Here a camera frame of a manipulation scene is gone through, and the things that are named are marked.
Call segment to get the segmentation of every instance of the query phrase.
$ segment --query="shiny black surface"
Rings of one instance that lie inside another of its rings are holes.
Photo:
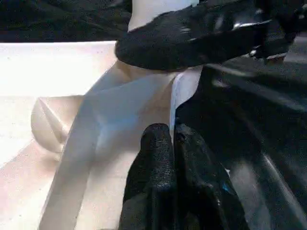
[[[204,67],[197,92],[177,109],[177,122],[197,130],[229,170],[251,230],[305,230],[306,65],[287,63],[305,69],[285,77],[282,66],[253,62]]]

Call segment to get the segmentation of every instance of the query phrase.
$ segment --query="black plastic cover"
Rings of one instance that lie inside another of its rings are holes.
[[[239,58],[204,67],[177,109],[229,172],[251,230],[307,229],[306,101],[306,64]]]
[[[0,42],[118,40],[132,0],[1,0]]]

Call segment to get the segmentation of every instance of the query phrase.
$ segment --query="white plastic part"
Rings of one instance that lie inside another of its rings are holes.
[[[41,230],[116,229],[128,170],[145,128],[174,128],[175,109],[196,91],[201,67],[169,75],[114,65],[85,96],[49,192]],[[117,86],[106,89],[105,82]]]
[[[114,45],[0,43],[0,229],[37,229],[60,159],[44,147],[61,151],[80,105],[80,96],[62,96],[84,95],[101,80],[117,60]]]
[[[129,30],[146,25],[162,13],[195,6],[199,0],[132,0],[132,3]]]

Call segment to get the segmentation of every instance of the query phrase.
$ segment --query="black fabric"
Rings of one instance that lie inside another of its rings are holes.
[[[229,171],[251,230],[304,230],[307,72],[285,78],[282,66],[253,62],[204,67],[196,93],[176,111],[177,124],[200,133]]]
[[[2,0],[0,42],[118,40],[131,0]]]
[[[177,123],[174,145],[180,216],[193,214],[204,230],[249,230],[225,168],[199,133]]]

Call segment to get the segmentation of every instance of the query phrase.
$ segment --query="white plastic tray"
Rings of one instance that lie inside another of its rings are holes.
[[[175,109],[194,94],[200,74],[201,67],[172,74],[111,67],[75,118],[40,229],[116,229],[142,132],[159,122],[172,132]]]
[[[114,45],[115,41],[0,43],[0,229],[38,228],[59,164],[59,155],[44,149],[32,135],[36,99],[46,97],[44,101],[51,100],[59,112],[69,108],[70,113],[60,118],[69,115],[73,120],[74,105],[67,106],[61,97],[87,93],[116,62]],[[67,119],[61,121],[67,125]],[[46,127],[36,126],[41,137],[46,138]]]

